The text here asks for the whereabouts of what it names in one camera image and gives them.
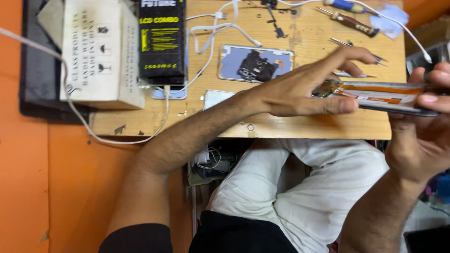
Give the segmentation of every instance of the person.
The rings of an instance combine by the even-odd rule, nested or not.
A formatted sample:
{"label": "person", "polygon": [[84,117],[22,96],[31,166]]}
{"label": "person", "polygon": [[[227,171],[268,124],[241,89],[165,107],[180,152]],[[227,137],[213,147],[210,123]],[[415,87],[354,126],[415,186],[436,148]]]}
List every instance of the person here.
{"label": "person", "polygon": [[[251,115],[354,113],[355,99],[311,98],[311,91],[337,68],[360,75],[352,60],[376,64],[367,49],[344,46],[156,136],[133,160],[99,252],[172,252],[170,173]],[[415,69],[409,82],[423,82],[423,74],[423,68]],[[450,64],[437,64],[429,80],[450,87]],[[211,210],[202,212],[189,252],[325,253],[339,235],[339,252],[398,252],[418,195],[433,175],[450,167],[450,97],[424,94],[417,103],[441,114],[390,115],[392,141],[384,156],[361,140],[257,139],[218,187]],[[276,195],[280,169],[291,152],[313,171]]]}

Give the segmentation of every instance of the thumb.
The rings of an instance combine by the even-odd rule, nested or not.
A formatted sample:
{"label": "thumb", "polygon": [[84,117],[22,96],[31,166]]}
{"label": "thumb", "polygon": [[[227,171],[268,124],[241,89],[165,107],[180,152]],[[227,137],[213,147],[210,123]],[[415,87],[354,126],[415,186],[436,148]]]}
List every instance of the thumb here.
{"label": "thumb", "polygon": [[392,143],[396,148],[409,150],[417,142],[416,125],[405,120],[405,115],[390,113],[389,122],[392,131]]}
{"label": "thumb", "polygon": [[356,99],[347,97],[301,99],[296,105],[299,115],[354,113],[359,108]]}

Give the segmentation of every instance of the orange flex cable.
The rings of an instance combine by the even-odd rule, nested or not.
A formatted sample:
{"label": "orange flex cable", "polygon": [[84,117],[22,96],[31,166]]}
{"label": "orange flex cable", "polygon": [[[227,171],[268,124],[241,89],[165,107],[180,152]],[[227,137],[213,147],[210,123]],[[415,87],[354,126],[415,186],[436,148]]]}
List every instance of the orange flex cable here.
{"label": "orange flex cable", "polygon": [[371,97],[363,97],[363,96],[358,96],[358,95],[355,95],[355,94],[350,94],[348,92],[345,92],[343,90],[338,89],[334,83],[331,84],[331,87],[334,89],[335,92],[337,92],[339,94],[342,94],[344,96],[347,96],[347,97],[354,98],[354,99],[381,101],[381,102],[388,102],[390,104],[399,104],[400,101],[401,101],[400,99],[371,98]]}
{"label": "orange flex cable", "polygon": [[380,92],[391,92],[391,93],[399,93],[405,95],[418,95],[423,92],[423,88],[415,88],[415,89],[396,89],[390,87],[379,87],[379,86],[354,86],[354,85],[340,85],[340,88],[346,90],[367,90],[367,91],[380,91]]}

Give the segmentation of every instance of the white cardboard box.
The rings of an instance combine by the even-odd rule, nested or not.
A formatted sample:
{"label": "white cardboard box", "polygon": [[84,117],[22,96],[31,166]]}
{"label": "white cardboard box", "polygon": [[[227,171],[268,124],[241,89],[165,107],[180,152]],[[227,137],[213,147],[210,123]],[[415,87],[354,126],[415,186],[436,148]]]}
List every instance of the white cardboard box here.
{"label": "white cardboard box", "polygon": [[[66,0],[63,33],[67,89],[75,103],[144,108],[138,88],[138,20],[122,0]],[[67,101],[62,81],[60,100]]]}

